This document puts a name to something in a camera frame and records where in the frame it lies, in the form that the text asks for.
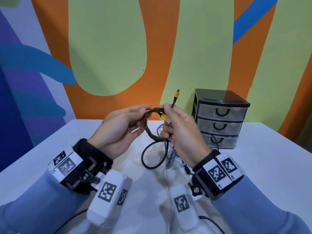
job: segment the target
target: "plastic drawer organizer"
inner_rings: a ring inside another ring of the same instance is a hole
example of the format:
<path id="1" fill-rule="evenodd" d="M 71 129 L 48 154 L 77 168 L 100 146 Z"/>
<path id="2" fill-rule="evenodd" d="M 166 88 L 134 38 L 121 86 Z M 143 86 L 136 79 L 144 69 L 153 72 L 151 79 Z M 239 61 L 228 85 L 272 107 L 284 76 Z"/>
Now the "plastic drawer organizer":
<path id="1" fill-rule="evenodd" d="M 208 145 L 233 149 L 249 106 L 233 91 L 195 89 L 192 116 Z"/>

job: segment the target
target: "screw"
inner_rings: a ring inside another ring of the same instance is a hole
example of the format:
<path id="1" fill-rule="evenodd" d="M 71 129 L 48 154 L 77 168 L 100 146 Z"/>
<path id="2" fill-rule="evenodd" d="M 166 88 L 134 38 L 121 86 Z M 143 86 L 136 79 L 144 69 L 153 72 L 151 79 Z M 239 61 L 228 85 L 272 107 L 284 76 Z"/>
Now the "screw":
<path id="1" fill-rule="evenodd" d="M 85 181 L 87 178 L 88 178 L 88 174 L 85 174 L 84 176 L 83 176 L 83 180 Z"/>
<path id="2" fill-rule="evenodd" d="M 193 191 L 194 191 L 194 193 L 198 193 L 198 192 L 199 192 L 199 188 L 198 188 L 198 187 L 195 187 L 195 188 L 193 189 Z"/>

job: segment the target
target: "hand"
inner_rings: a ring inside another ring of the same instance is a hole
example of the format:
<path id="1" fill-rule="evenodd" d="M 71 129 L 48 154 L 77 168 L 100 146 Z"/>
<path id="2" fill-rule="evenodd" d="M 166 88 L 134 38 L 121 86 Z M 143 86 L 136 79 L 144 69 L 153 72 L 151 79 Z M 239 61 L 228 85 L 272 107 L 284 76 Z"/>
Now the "hand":
<path id="1" fill-rule="evenodd" d="M 109 113 L 88 142 L 114 160 L 143 133 L 145 128 L 141 120 L 147 109 L 150 105 L 145 104 Z"/>
<path id="2" fill-rule="evenodd" d="M 211 149 L 202 138 L 193 117 L 177 106 L 172 109 L 168 103 L 164 104 L 164 110 L 171 125 L 165 122 L 160 135 L 169 138 L 182 161 L 193 168 L 211 153 Z"/>

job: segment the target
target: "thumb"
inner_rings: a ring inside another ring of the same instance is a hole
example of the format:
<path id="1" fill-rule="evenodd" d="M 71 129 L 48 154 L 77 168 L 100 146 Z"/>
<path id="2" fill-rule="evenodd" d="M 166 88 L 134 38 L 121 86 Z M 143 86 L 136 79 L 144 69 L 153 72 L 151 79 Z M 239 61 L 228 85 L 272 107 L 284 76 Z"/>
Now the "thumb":
<path id="1" fill-rule="evenodd" d="M 136 112 L 128 112 L 126 113 L 127 121 L 129 122 L 129 124 L 140 121 L 143 118 L 145 112 L 146 112 L 145 108 L 141 108 L 140 110 Z"/>
<path id="2" fill-rule="evenodd" d="M 169 103 L 165 103 L 163 105 L 163 109 L 165 111 L 165 114 L 170 119 L 172 125 L 177 125 L 182 122 L 182 119 L 179 117 L 179 115 L 171 108 L 171 105 Z"/>

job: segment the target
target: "yellow connector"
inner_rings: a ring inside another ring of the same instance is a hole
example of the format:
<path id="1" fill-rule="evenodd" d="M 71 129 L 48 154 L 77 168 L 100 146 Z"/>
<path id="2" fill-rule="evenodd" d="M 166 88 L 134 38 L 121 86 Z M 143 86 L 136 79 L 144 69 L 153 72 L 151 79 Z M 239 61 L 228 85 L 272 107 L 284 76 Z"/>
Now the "yellow connector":
<path id="1" fill-rule="evenodd" d="M 178 98 L 178 97 L 179 97 L 179 94 L 180 94 L 179 92 L 180 92 L 180 90 L 177 90 L 177 92 L 175 92 L 175 94 L 174 94 L 174 97 L 175 97 L 175 98 Z"/>
<path id="2" fill-rule="evenodd" d="M 160 119 L 162 119 L 163 121 L 167 122 L 168 124 L 171 123 L 170 119 L 167 117 L 166 114 L 162 114 L 162 115 L 160 116 Z"/>

